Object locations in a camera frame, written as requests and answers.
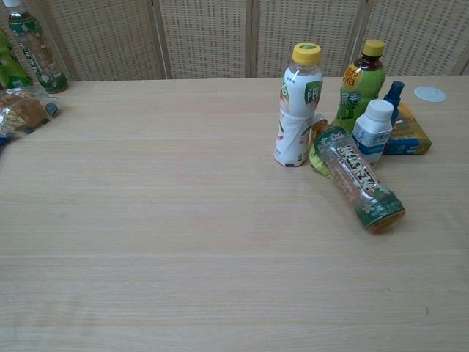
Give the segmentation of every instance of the blue bottle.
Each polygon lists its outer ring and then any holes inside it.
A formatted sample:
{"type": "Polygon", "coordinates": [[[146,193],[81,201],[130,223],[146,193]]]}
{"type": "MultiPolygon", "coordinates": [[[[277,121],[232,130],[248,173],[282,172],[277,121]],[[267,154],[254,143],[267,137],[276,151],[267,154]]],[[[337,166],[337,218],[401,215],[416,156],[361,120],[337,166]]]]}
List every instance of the blue bottle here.
{"type": "Polygon", "coordinates": [[[391,88],[389,89],[389,93],[386,94],[383,98],[383,100],[386,100],[389,103],[393,104],[394,110],[393,114],[391,115],[391,124],[393,127],[396,123],[397,116],[399,115],[399,110],[397,106],[399,106],[399,103],[401,101],[401,93],[403,89],[404,84],[401,81],[394,81],[391,85],[391,88]]]}

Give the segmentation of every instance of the plastic bag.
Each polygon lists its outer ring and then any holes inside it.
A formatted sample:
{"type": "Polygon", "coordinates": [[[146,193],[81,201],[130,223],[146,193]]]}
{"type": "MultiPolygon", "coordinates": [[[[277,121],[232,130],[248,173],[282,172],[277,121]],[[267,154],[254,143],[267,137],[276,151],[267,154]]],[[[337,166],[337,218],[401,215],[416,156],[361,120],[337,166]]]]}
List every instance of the plastic bag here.
{"type": "Polygon", "coordinates": [[[0,145],[34,132],[51,121],[59,99],[42,87],[21,87],[0,93],[0,145]]]}

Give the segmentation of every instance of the beverage bottle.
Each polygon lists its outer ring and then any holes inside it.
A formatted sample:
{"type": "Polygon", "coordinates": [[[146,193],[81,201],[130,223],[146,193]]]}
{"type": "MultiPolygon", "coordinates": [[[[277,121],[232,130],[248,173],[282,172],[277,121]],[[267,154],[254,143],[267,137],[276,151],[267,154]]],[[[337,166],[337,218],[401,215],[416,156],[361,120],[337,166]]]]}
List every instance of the beverage bottle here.
{"type": "Polygon", "coordinates": [[[66,90],[67,78],[57,67],[37,19],[23,8],[21,0],[3,0],[3,2],[10,11],[8,25],[39,83],[48,93],[66,90]]]}
{"type": "Polygon", "coordinates": [[[322,73],[317,67],[320,58],[317,44],[295,45],[292,64],[282,78],[273,156],[283,166],[300,166],[308,158],[311,124],[322,89],[322,73]]]}
{"type": "Polygon", "coordinates": [[[319,117],[313,126],[314,147],[342,188],[363,226],[378,232],[403,217],[405,209],[394,193],[381,183],[358,150],[351,135],[319,117]]]}
{"type": "Polygon", "coordinates": [[[16,59],[3,29],[0,29],[0,84],[5,89],[32,85],[31,77],[16,59]]]}
{"type": "Polygon", "coordinates": [[[365,111],[369,101],[378,98],[386,77],[380,61],[384,42],[368,39],[362,55],[345,70],[340,89],[339,110],[333,125],[340,125],[352,132],[355,121],[365,111]]]}
{"type": "Polygon", "coordinates": [[[388,94],[386,94],[383,100],[388,101],[389,103],[393,104],[394,110],[391,116],[391,124],[394,127],[396,123],[397,117],[399,116],[399,103],[401,102],[401,93],[404,89],[404,84],[401,81],[394,81],[389,89],[388,94]]]}

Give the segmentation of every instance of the plastic bottle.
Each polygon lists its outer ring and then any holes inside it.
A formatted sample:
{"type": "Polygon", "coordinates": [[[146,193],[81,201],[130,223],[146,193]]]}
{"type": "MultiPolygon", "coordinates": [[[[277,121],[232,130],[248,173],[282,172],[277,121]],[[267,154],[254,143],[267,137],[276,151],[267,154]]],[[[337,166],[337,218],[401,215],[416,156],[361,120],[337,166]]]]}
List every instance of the plastic bottle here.
{"type": "Polygon", "coordinates": [[[340,125],[351,133],[355,121],[365,111],[369,101],[378,98],[386,77],[385,68],[380,61],[384,47],[383,41],[368,39],[362,56],[345,70],[339,110],[333,125],[340,125]]]}
{"type": "Polygon", "coordinates": [[[353,128],[352,136],[364,158],[371,164],[380,160],[384,146],[391,135],[393,104],[375,99],[369,102],[353,128]]]}
{"type": "Polygon", "coordinates": [[[389,103],[393,104],[394,110],[391,116],[391,124],[394,127],[396,124],[397,117],[399,116],[398,106],[401,102],[401,93],[404,89],[404,84],[401,81],[394,81],[389,89],[388,94],[386,94],[383,100],[388,101],[389,103]]]}
{"type": "Polygon", "coordinates": [[[295,45],[292,64],[282,78],[274,158],[283,166],[300,166],[308,158],[311,124],[322,89],[320,58],[317,44],[295,45]]]}
{"type": "Polygon", "coordinates": [[[334,180],[342,188],[366,229],[378,232],[403,217],[405,209],[394,193],[381,183],[351,135],[328,125],[317,115],[314,146],[334,180]]]}
{"type": "Polygon", "coordinates": [[[37,19],[23,8],[20,0],[3,0],[3,2],[10,11],[9,27],[32,66],[39,83],[48,93],[66,90],[67,78],[57,67],[37,19]]]}
{"type": "Polygon", "coordinates": [[[3,29],[0,29],[0,84],[5,89],[32,85],[31,77],[16,59],[3,29]]]}

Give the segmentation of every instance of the white bottle lid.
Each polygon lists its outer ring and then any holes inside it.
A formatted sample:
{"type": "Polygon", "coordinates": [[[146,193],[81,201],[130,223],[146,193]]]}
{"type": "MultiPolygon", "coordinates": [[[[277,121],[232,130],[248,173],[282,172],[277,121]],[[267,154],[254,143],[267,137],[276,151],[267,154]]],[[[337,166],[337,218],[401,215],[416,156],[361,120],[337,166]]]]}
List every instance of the white bottle lid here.
{"type": "Polygon", "coordinates": [[[17,7],[21,6],[21,0],[3,0],[6,7],[17,7]]]}
{"type": "Polygon", "coordinates": [[[394,106],[386,100],[374,99],[368,103],[365,115],[377,122],[387,122],[391,119],[394,106]]]}

